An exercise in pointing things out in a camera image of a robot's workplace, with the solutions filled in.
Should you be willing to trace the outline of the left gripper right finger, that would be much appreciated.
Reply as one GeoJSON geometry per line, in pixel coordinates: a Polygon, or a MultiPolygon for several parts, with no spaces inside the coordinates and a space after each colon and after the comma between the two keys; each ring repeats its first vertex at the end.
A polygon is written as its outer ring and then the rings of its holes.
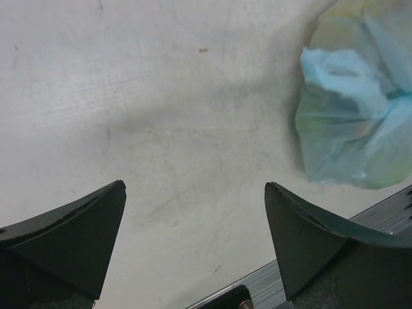
{"type": "Polygon", "coordinates": [[[411,188],[348,220],[277,183],[265,209],[288,301],[410,301],[411,188]]]}

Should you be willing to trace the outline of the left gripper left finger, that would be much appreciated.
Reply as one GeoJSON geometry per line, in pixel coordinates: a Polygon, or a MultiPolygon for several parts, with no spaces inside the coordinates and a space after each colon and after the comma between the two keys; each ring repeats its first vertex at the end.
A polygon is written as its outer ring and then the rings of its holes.
{"type": "Polygon", "coordinates": [[[1,228],[1,298],[99,299],[125,206],[117,180],[1,228]]]}

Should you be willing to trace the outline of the light blue plastic bag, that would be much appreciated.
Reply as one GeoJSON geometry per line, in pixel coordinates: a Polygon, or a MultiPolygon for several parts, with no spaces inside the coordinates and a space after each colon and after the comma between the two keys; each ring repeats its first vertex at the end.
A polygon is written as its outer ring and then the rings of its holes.
{"type": "Polygon", "coordinates": [[[301,54],[295,114],[312,182],[381,189],[411,174],[411,2],[337,1],[301,54]]]}

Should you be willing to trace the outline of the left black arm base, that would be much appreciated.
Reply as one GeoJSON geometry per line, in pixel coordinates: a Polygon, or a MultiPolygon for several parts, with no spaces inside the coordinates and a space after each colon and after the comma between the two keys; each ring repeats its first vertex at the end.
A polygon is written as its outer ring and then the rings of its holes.
{"type": "Polygon", "coordinates": [[[245,301],[251,301],[251,295],[245,285],[229,286],[188,306],[189,309],[235,308],[245,301]]]}

